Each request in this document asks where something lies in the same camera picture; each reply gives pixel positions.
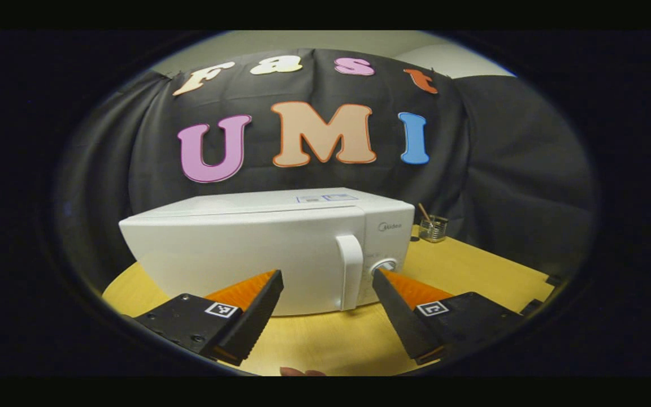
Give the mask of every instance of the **black fabric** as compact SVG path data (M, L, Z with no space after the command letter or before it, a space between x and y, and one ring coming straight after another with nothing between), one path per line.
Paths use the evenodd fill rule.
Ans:
M262 59L298 55L296 72L252 75ZM362 58L373 76L344 75L339 57ZM568 275L589 242L594 196L587 161L554 108L521 80L452 80L421 67L352 51L297 49L232 59L235 66L203 86L173 96L190 77L155 72L135 78L83 123L62 166L57 196L62 239L72 262L99 289L134 261L117 222L192 196L297 188L347 187L423 203L449 217L448 233L538 270ZM404 69L418 69L439 90L416 87ZM369 106L370 164L335 155L281 168L281 119L274 103L304 101L326 123L339 106ZM425 165L401 160L406 139L398 113L427 120ZM224 158L218 122L249 114L242 168L218 183L183 173L179 131L209 124L203 159Z

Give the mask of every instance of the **microwave handle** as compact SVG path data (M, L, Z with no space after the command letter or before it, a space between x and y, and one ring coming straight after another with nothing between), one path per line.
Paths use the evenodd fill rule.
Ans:
M363 273L363 250L354 235L336 236L343 262L341 311L355 309Z

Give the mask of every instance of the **midea logo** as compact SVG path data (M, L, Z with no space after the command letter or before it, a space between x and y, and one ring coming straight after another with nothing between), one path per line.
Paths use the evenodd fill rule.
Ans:
M380 224L378 224L378 230L380 230L381 232L385 232L391 229L399 229L400 227L401 224L388 224L385 222L380 222Z

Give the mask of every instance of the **microwave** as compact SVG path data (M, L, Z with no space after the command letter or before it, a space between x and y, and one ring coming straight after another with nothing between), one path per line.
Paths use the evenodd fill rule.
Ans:
M281 270L274 316L378 301L372 271L400 272L414 206L348 188L197 196L119 222L143 270L174 298Z

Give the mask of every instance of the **yellow table surface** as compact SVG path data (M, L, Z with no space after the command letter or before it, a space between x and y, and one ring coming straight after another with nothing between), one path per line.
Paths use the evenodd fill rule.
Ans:
M539 271L450 238L411 242L402 274L454 295L475 291L514 312L533 299L545 301L553 289ZM134 263L109 284L103 299L121 314L137 317L170 298ZM238 369L279 376L280 366L329 376L388 376L421 367L406 354L380 304L271 317Z

